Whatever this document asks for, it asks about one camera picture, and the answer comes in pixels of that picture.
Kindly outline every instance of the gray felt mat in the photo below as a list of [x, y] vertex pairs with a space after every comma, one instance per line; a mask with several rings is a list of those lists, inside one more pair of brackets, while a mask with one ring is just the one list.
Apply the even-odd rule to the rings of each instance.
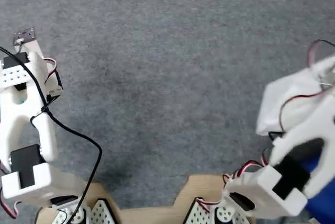
[[[233, 172], [257, 136], [264, 86], [335, 41], [334, 0], [0, 0], [0, 42], [36, 26], [65, 93], [51, 108], [104, 155], [95, 182], [121, 208], [173, 202], [189, 174]], [[97, 152], [57, 128], [56, 166], [88, 178]], [[26, 128], [22, 145], [36, 142]], [[35, 208], [20, 206], [18, 223]], [[0, 211], [1, 223], [14, 223]]]

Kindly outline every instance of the blue object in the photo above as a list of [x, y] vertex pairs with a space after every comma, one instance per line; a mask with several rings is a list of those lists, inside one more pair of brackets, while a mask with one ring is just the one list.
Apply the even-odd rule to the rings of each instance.
[[[320, 156], [303, 163], [308, 171], [313, 171], [318, 165]], [[321, 224], [335, 223], [335, 180], [332, 180], [317, 196], [308, 200], [306, 209]]]

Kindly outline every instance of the white 3d printed part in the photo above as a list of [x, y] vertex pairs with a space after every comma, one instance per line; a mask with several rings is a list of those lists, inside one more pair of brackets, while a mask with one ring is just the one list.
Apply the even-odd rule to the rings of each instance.
[[[237, 211], [247, 217], [276, 219], [281, 216], [297, 216], [306, 206], [307, 198], [298, 189], [293, 188], [285, 199], [274, 191], [274, 186], [282, 175], [273, 167], [266, 166], [254, 173], [243, 173], [241, 177], [228, 181], [222, 191], [223, 197], [236, 207]], [[230, 193], [245, 196], [256, 206], [253, 210], [244, 211]]]

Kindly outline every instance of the white plastic frame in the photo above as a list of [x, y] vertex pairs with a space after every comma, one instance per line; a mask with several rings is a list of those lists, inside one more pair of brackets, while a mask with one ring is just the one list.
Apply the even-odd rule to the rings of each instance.
[[1, 177], [4, 197], [37, 207], [50, 206], [50, 199], [74, 195], [80, 197], [85, 182], [71, 173], [62, 172], [48, 163], [33, 166], [35, 184], [21, 189], [18, 172]]
[[[254, 173], [244, 172], [241, 177], [227, 182], [222, 195], [239, 213], [247, 217], [276, 219], [282, 216], [297, 216], [306, 206], [307, 198], [298, 189], [293, 188], [285, 200], [281, 199], [272, 190], [281, 177], [282, 175], [269, 165]], [[230, 198], [229, 194], [234, 192], [247, 197], [256, 207], [244, 211]]]

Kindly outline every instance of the wooden board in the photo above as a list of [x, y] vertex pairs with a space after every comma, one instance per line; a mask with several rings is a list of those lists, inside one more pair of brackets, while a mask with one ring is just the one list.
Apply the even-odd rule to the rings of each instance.
[[[222, 175], [191, 175], [185, 186], [176, 197], [172, 206], [148, 207], [120, 210], [101, 184], [92, 184], [87, 203], [92, 208], [98, 198], [107, 198], [119, 224], [182, 224], [195, 197], [207, 201], [218, 201], [224, 186]], [[37, 224], [50, 224], [57, 212], [43, 209], [38, 216]]]

